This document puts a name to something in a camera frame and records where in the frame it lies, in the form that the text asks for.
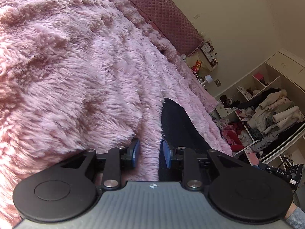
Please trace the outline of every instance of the person's wrist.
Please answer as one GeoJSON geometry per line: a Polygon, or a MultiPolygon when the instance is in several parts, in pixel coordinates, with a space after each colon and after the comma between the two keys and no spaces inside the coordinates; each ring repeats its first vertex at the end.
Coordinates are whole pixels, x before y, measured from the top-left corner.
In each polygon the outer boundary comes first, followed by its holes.
{"type": "Polygon", "coordinates": [[[289,216],[294,212],[294,210],[296,210],[296,208],[297,208],[297,206],[294,203],[291,203],[291,205],[286,213],[285,219],[288,219],[289,216]]]}

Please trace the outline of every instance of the wall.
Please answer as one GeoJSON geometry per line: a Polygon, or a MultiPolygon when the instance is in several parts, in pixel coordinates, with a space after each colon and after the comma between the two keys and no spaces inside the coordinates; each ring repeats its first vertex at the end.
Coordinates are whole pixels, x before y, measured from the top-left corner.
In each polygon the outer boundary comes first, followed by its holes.
{"type": "Polygon", "coordinates": [[[199,32],[212,39],[218,52],[219,65],[211,76],[222,85],[208,85],[212,95],[223,92],[281,48],[266,0],[173,1],[199,32]]]}
{"type": "Polygon", "coordinates": [[[305,0],[267,0],[282,47],[305,59],[305,0]]]}

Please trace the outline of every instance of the silver bolt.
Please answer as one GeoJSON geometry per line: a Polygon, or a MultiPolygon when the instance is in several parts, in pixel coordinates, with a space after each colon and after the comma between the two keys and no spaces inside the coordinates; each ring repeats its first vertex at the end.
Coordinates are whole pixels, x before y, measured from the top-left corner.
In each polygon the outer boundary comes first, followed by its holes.
{"type": "Polygon", "coordinates": [[[190,188],[199,188],[199,187],[201,187],[202,183],[198,180],[190,180],[190,181],[188,181],[187,185],[190,188]]]}
{"type": "Polygon", "coordinates": [[[118,181],[117,180],[113,180],[113,179],[110,179],[110,180],[106,180],[104,182],[104,186],[107,187],[107,188],[114,188],[118,185],[118,181]]]}

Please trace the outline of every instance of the fur blanket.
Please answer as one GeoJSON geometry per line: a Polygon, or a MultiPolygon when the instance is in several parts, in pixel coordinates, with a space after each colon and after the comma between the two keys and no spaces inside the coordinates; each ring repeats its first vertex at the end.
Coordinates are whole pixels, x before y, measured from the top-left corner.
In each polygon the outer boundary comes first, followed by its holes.
{"type": "Polygon", "coordinates": [[[141,23],[137,28],[133,11],[128,17],[118,6],[0,0],[2,229],[20,220],[12,201],[16,184],[77,151],[103,153],[137,136],[139,163],[126,178],[156,181],[164,97],[184,107],[212,148],[231,154],[207,112],[215,101],[195,95],[168,42],[165,57],[151,43],[160,43],[157,34],[141,23]]]}

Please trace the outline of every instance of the wall outlet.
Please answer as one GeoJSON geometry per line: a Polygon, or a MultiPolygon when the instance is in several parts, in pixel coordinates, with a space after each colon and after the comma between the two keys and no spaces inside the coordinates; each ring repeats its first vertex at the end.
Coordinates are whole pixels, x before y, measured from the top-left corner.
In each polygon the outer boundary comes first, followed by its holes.
{"type": "Polygon", "coordinates": [[[219,81],[219,79],[215,80],[215,84],[217,85],[217,87],[220,87],[222,85],[221,82],[219,81]]]}

